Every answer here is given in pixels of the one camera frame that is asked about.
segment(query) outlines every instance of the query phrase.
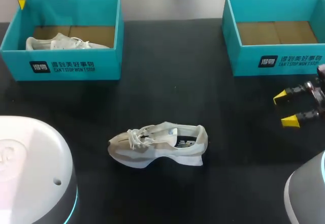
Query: black logo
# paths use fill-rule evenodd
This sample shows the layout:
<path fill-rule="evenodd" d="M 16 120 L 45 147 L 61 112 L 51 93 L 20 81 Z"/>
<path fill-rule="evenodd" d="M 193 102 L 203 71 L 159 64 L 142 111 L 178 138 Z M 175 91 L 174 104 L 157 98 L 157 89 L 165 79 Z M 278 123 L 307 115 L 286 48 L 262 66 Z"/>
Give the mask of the black logo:
<path fill-rule="evenodd" d="M 34 73 L 50 73 L 49 66 L 46 61 L 30 61 L 29 62 Z"/>
<path fill-rule="evenodd" d="M 276 60 L 278 59 L 277 55 L 263 55 L 259 61 L 259 68 L 272 68 L 275 66 Z"/>

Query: shoe sole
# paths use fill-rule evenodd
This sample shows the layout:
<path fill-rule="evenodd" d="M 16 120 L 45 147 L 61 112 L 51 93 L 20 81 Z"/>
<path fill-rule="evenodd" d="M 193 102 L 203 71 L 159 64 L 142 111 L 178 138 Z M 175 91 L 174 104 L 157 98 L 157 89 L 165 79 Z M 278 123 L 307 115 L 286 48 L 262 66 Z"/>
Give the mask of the shoe sole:
<path fill-rule="evenodd" d="M 155 159 L 157 158 L 153 158 L 153 159 L 148 159 L 147 161 L 142 161 L 142 162 L 127 162 L 127 161 L 123 161 L 121 159 L 117 159 L 113 156 L 111 156 L 114 160 L 116 160 L 117 162 L 120 162 L 123 165 L 126 165 L 128 167 L 132 167 L 132 168 L 145 168 L 147 167 L 150 163 L 152 163 Z M 181 165 L 187 165 L 187 166 L 202 166 L 203 162 L 202 162 L 202 157 L 201 156 L 174 156 L 174 155 L 166 155 L 164 157 L 168 157 L 172 160 L 174 160 L 175 162 L 181 164 Z"/>

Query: black tabletop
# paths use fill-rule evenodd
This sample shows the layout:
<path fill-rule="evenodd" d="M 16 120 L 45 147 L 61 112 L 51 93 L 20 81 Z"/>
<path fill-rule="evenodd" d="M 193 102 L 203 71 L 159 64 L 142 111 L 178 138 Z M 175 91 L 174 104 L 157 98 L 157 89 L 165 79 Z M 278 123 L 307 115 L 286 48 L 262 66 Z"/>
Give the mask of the black tabletop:
<path fill-rule="evenodd" d="M 290 174 L 322 152 L 321 122 L 283 129 L 272 98 L 313 76 L 237 77 L 220 19 L 125 23 L 119 82 L 15 82 L 0 62 L 0 115 L 42 120 L 66 139 L 80 192 L 81 223 L 289 224 Z M 8 24 L 0 24 L 2 40 Z M 115 162 L 107 141 L 169 121 L 203 125 L 203 167 L 168 158 L 145 169 Z"/>

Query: shoe box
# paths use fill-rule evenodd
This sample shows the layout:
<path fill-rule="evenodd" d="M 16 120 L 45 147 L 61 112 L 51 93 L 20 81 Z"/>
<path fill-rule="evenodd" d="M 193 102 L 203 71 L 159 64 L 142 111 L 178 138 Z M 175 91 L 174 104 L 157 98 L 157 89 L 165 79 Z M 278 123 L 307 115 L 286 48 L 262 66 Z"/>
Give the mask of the shoe box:
<path fill-rule="evenodd" d="M 234 76 L 316 74 L 325 63 L 325 0 L 225 0 Z"/>
<path fill-rule="evenodd" d="M 58 33 L 109 49 L 25 50 L 28 37 L 48 40 Z M 119 80 L 123 33 L 120 0 L 26 0 L 0 52 L 16 81 Z"/>

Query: white sneaker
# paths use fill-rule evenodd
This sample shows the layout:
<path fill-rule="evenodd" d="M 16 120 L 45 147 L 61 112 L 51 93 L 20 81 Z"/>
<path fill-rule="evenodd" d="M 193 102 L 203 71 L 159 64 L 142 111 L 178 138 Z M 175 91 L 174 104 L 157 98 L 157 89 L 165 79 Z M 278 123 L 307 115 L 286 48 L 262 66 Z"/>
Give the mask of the white sneaker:
<path fill-rule="evenodd" d="M 83 42 L 79 38 L 67 37 L 58 33 L 51 40 L 37 40 L 29 37 L 26 40 L 26 50 L 68 50 L 68 49 L 109 49 L 105 45 Z"/>
<path fill-rule="evenodd" d="M 108 152 L 118 162 L 134 168 L 145 168 L 159 157 L 179 164 L 202 166 L 202 154 L 208 147 L 203 126 L 164 122 L 128 130 L 109 141 Z"/>

